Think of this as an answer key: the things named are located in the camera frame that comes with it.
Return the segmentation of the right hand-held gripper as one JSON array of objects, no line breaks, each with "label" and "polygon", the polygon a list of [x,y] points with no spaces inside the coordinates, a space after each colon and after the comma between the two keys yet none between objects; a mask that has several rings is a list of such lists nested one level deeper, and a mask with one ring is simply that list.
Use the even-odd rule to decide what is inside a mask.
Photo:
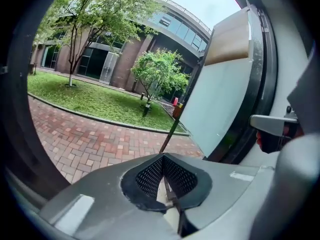
[{"label": "right hand-held gripper", "polygon": [[265,153],[278,158],[267,196],[250,232],[252,240],[303,240],[319,230],[320,210],[320,51],[308,63],[288,95],[286,115],[251,115]]}]

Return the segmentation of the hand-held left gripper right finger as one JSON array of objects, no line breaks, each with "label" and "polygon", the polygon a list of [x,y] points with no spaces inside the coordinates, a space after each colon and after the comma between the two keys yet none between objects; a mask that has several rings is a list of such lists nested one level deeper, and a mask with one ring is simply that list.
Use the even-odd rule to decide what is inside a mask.
[{"label": "hand-held left gripper right finger", "polygon": [[165,240],[250,239],[273,167],[216,163],[175,153],[164,154],[163,162],[182,212],[182,232],[166,227]]}]

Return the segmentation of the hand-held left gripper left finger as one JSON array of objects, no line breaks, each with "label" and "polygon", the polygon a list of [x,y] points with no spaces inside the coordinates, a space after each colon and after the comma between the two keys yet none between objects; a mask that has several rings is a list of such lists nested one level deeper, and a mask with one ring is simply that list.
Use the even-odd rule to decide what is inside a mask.
[{"label": "hand-held left gripper left finger", "polygon": [[139,209],[121,190],[124,174],[150,158],[90,172],[48,201],[40,217],[77,240],[179,240],[162,213]]}]

